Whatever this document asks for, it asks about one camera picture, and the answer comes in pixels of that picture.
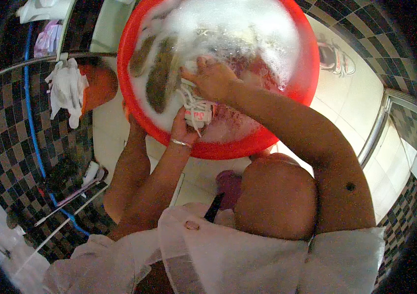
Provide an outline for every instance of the black strap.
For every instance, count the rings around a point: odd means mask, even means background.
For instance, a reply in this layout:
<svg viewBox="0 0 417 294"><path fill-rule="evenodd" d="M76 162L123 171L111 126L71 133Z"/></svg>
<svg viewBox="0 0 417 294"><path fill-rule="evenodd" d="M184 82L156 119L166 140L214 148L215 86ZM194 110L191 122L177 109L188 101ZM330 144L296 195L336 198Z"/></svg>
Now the black strap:
<svg viewBox="0 0 417 294"><path fill-rule="evenodd" d="M222 205L222 199L224 196L225 193L220 193L215 196L215 199L213 199L210 208L207 210L207 213L204 216L206 220L210 221L211 223L215 221L215 216L217 215L218 209L220 209L220 206Z"/></svg>

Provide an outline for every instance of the button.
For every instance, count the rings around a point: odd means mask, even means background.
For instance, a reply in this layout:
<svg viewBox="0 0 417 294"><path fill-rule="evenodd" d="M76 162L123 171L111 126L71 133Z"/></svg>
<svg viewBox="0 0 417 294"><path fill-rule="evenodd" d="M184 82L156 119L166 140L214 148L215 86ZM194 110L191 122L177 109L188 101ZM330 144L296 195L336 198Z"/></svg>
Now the button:
<svg viewBox="0 0 417 294"><path fill-rule="evenodd" d="M186 221L185 224L184 224L184 227L188 230L195 230L195 231L200 229L199 224L196 223L195 221L192 221L192 220Z"/></svg>

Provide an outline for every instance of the bangle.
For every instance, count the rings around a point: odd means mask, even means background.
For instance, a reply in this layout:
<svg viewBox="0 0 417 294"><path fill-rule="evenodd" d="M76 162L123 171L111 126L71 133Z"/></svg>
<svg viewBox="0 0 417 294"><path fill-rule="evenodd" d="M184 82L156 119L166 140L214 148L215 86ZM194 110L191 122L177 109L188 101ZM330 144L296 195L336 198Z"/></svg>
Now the bangle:
<svg viewBox="0 0 417 294"><path fill-rule="evenodd" d="M172 138L171 138L170 141L173 142L173 143L182 145L182 146L187 146L189 148L192 148L192 144L189 144L189 143L186 143L186 142L182 142L182 141L179 141L179 140L176 140L176 139L172 139Z"/></svg>

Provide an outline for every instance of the white sleeve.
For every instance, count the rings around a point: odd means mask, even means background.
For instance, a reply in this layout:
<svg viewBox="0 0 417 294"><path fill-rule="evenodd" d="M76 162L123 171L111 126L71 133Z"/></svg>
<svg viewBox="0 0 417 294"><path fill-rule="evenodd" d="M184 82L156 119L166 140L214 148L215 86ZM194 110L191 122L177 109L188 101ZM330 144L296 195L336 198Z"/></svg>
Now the white sleeve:
<svg viewBox="0 0 417 294"><path fill-rule="evenodd" d="M75 248L70 259L57 260L50 266L43 280L44 290L131 293L150 272L148 261L157 250L155 230L136 232L117 242L103 235L91 235L85 244Z"/></svg>
<svg viewBox="0 0 417 294"><path fill-rule="evenodd" d="M385 250L384 228L319 234L300 278L301 293L371 293Z"/></svg>

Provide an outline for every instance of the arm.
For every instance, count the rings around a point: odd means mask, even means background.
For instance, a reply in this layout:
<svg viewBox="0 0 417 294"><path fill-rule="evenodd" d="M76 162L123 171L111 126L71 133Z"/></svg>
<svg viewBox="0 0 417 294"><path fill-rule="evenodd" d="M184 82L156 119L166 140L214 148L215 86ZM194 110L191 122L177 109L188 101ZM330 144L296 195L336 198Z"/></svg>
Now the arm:
<svg viewBox="0 0 417 294"><path fill-rule="evenodd" d="M185 108L181 108L176 115L171 137L193 144L198 135L186 131L184 113ZM133 202L125 208L121 221L109 234L109 238L117 241L131 233L157 227L159 216L171 203L190 154L189 147L170 142L153 173L137 190Z"/></svg>
<svg viewBox="0 0 417 294"><path fill-rule="evenodd" d="M183 69L182 76L195 83L205 99L251 116L314 168L320 202L317 234L375 226L367 181L336 126L294 100L245 85L224 64L199 58L198 66L197 74Z"/></svg>

